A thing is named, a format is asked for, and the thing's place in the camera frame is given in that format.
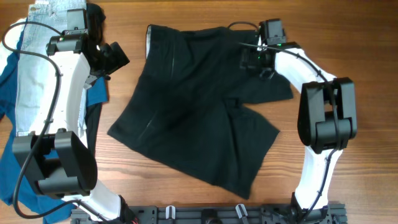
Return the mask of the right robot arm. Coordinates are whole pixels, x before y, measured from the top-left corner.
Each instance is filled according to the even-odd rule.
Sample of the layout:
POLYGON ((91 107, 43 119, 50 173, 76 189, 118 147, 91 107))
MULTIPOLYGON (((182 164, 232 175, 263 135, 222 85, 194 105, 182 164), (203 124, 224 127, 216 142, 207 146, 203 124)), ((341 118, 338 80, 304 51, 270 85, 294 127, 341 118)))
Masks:
POLYGON ((241 223, 347 223, 342 203, 328 201, 333 170, 348 141, 358 132, 354 83, 315 65, 295 42, 288 42, 282 21, 257 26, 258 42, 245 44, 241 67, 263 68, 262 77, 282 75, 300 93, 297 129, 305 146, 300 182, 288 204, 235 207, 241 223))

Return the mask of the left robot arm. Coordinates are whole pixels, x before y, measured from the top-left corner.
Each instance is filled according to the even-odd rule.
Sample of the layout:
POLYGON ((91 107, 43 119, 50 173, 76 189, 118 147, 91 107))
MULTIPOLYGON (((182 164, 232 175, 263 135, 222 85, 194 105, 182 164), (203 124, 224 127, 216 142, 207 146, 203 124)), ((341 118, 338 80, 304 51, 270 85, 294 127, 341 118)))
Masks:
POLYGON ((91 4, 67 11, 67 28, 50 38, 43 58, 55 70, 51 100, 41 106, 30 133, 17 137, 12 152, 37 195, 75 205, 95 223, 137 223, 122 196, 99 179, 94 154, 79 138, 78 119, 84 90, 127 65, 117 42, 104 44, 102 9, 91 4))

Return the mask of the black shorts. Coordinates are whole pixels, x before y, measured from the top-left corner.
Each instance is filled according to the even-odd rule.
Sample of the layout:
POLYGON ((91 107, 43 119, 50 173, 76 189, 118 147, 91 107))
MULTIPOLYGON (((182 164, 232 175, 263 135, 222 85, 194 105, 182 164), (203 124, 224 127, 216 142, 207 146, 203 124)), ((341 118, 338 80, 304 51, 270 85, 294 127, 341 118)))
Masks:
POLYGON ((279 130, 250 104, 289 100, 290 83, 240 66, 253 30, 150 25, 146 63, 108 133, 128 148, 249 198, 279 130))

